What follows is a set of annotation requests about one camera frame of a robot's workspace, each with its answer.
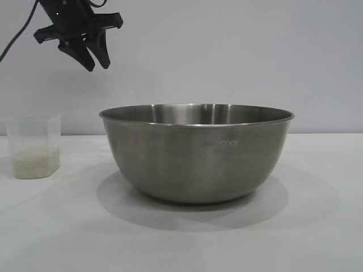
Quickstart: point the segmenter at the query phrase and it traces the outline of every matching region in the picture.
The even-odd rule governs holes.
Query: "stainless steel bowl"
[[[291,112],[221,104],[107,109],[113,157],[138,190],[184,203],[213,203],[253,192],[275,167]]]

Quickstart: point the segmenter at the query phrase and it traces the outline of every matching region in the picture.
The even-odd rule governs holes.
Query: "white backdrop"
[[[32,1],[2,1],[0,50]],[[61,113],[64,134],[103,134],[98,112],[156,103],[228,103],[293,111],[291,132],[363,132],[362,0],[109,0],[109,70],[93,73],[33,33],[39,6],[0,63],[0,116]]]

